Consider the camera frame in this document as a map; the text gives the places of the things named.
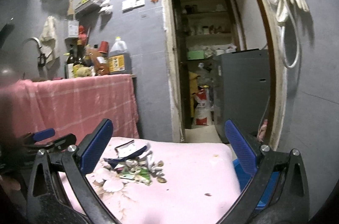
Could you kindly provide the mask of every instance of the pink plaid cloth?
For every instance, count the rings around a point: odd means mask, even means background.
[[[13,133],[54,128],[51,139],[73,133],[77,144],[104,118],[114,136],[139,138],[130,75],[106,75],[44,82],[20,80],[10,88]]]

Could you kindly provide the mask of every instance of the red cup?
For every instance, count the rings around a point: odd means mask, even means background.
[[[98,51],[108,53],[108,42],[101,41]]]

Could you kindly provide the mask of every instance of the wall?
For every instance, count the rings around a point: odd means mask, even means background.
[[[158,141],[172,141],[170,88],[165,53],[165,30],[163,25],[162,1],[153,4],[145,0],[145,6],[123,13],[124,0],[111,0],[113,14],[101,18],[91,13],[81,19],[81,23],[91,25],[89,43],[98,44],[102,40],[113,45],[116,36],[126,41],[132,58],[133,73],[136,79],[136,97],[139,110],[138,131],[141,137]],[[65,18],[68,0],[0,0],[0,27],[14,18],[15,29],[4,43],[0,43],[5,52],[15,51],[12,64],[23,72],[26,78],[45,76],[52,78],[63,76],[63,65],[67,52],[62,39],[61,21]],[[60,60],[48,72],[38,72],[36,58],[37,45],[33,41],[23,45],[30,36],[42,32],[46,18],[53,15],[57,18]]]
[[[266,34],[257,0],[235,0],[243,24],[247,49],[262,49]]]
[[[278,150],[300,150],[310,190],[310,216],[323,205],[339,177],[339,0],[306,0],[310,14],[296,11],[300,65],[288,71],[288,100]],[[288,24],[286,49],[295,53]]]

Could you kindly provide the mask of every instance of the green box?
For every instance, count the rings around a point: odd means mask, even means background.
[[[204,50],[200,51],[189,51],[187,53],[187,59],[188,60],[193,60],[193,59],[204,59]]]

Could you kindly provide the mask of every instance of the doorway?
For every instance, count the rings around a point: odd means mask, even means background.
[[[172,4],[186,142],[200,137],[228,143],[223,124],[235,117],[256,135],[272,114],[273,83],[257,1],[172,0]],[[207,97],[207,107],[200,106],[200,92]]]

